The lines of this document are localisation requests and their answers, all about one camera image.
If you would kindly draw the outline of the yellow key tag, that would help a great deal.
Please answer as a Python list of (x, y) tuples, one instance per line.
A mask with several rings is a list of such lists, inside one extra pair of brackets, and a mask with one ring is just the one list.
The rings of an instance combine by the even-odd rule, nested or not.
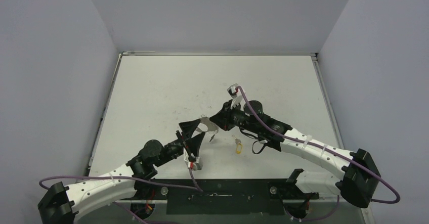
[(235, 153), (236, 153), (236, 154), (241, 154), (242, 147), (243, 147), (243, 146), (242, 146), (241, 144), (238, 144), (238, 145), (236, 146)]

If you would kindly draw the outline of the silver carabiner keyring with rings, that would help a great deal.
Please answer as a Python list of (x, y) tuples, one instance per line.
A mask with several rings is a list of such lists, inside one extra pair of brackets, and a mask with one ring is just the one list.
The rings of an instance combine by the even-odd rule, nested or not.
[(216, 134), (219, 132), (219, 127), (215, 123), (210, 121), (209, 117), (207, 117), (206, 115), (201, 115), (199, 119), (200, 123), (197, 126), (196, 131), (198, 133), (205, 132), (206, 134), (208, 134), (210, 136), (209, 142), (211, 143), (215, 138)]

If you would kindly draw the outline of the silver key with ring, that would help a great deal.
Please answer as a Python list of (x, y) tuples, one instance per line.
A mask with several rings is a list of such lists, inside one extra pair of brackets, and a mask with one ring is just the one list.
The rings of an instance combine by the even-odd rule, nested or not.
[(232, 138), (234, 139), (234, 142), (235, 142), (236, 145), (241, 145), (241, 140), (240, 139), (238, 139), (234, 135), (232, 135)]

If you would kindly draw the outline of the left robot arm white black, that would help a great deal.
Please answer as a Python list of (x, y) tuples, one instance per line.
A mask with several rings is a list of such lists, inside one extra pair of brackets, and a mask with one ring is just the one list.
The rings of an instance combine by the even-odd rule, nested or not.
[(77, 183), (58, 182), (46, 189), (37, 205), (43, 223), (75, 223), (78, 219), (115, 201), (136, 196), (145, 199), (150, 195), (157, 167), (183, 157), (188, 170), (202, 170), (199, 154), (205, 132), (199, 130), (200, 119), (179, 123), (176, 139), (166, 145), (149, 140), (131, 160), (101, 176), (77, 176)]

